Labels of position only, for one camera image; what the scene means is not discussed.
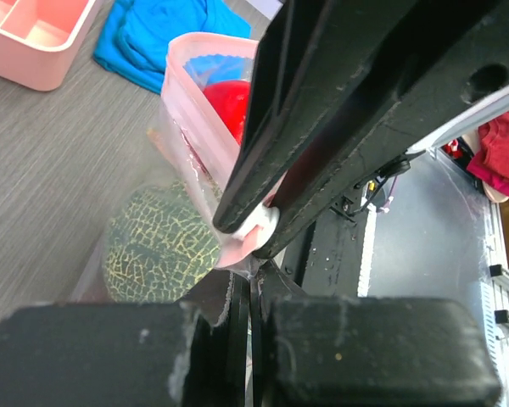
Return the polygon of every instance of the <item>plastic container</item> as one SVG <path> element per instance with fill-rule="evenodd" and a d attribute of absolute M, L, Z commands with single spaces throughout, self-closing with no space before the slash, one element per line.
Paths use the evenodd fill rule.
<path fill-rule="evenodd" d="M 62 84 L 102 0 L 0 0 L 0 76 L 37 91 Z"/>
<path fill-rule="evenodd" d="M 212 82 L 211 74 L 237 79 L 240 70 L 240 77 L 250 78 L 257 45 L 253 40 L 193 32 L 171 41 L 168 50 L 162 103 L 222 189 L 239 146 L 202 90 Z"/>
<path fill-rule="evenodd" d="M 109 217 L 71 301 L 175 301 L 210 272 L 215 263 L 208 257 L 215 253 L 215 241 L 201 223 L 211 229 L 239 146 L 202 91 L 217 81 L 249 80 L 256 46 L 206 33 L 171 42 L 159 115 L 140 141 L 148 147 L 148 158 L 142 160 L 143 168 L 132 169 L 139 172 L 140 182 L 129 187 Z M 146 190 L 147 205 L 138 199 Z M 171 206 L 184 210 L 174 215 Z M 199 214 L 196 225 L 193 208 Z M 147 219 L 140 222 L 140 217 Z M 186 254 L 185 248 L 197 250 Z"/>

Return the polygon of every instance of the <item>clear plastic bag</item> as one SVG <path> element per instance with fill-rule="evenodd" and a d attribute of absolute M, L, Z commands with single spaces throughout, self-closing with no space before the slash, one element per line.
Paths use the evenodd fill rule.
<path fill-rule="evenodd" d="M 233 246 L 212 218 L 239 146 L 202 91 L 218 80 L 248 80 L 255 50 L 256 42 L 206 33 L 171 42 L 144 141 L 160 163 L 109 218 L 73 301 L 176 301 Z M 250 258 L 233 270 L 249 276 L 257 265 Z"/>

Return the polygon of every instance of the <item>pink tray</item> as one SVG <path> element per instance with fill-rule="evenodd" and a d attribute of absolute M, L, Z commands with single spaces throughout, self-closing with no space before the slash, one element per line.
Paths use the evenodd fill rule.
<path fill-rule="evenodd" d="M 102 0 L 0 0 L 0 76 L 60 86 Z"/>

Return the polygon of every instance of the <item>red fruit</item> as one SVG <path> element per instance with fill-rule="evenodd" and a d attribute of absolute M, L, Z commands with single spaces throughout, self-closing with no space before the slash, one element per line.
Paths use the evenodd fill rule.
<path fill-rule="evenodd" d="M 240 145 L 247 118 L 250 88 L 247 81 L 223 81 L 204 89 L 207 100 Z"/>

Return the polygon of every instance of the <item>red object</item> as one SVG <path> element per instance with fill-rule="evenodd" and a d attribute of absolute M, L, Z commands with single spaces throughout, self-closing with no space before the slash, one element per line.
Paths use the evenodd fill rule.
<path fill-rule="evenodd" d="M 509 180 L 509 113 L 478 128 L 481 150 L 477 158 L 493 173 Z"/>
<path fill-rule="evenodd" d="M 509 180 L 493 173 L 483 165 L 481 159 L 476 158 L 477 155 L 470 161 L 467 170 L 474 174 L 479 180 L 493 187 L 497 192 L 501 192 L 509 197 Z"/>
<path fill-rule="evenodd" d="M 240 145 L 247 118 L 250 88 L 247 81 L 222 81 L 204 89 L 207 100 Z"/>
<path fill-rule="evenodd" d="M 451 156 L 453 159 L 459 159 L 462 157 L 463 153 L 460 150 L 458 140 L 453 140 L 443 146 L 443 150 Z"/>

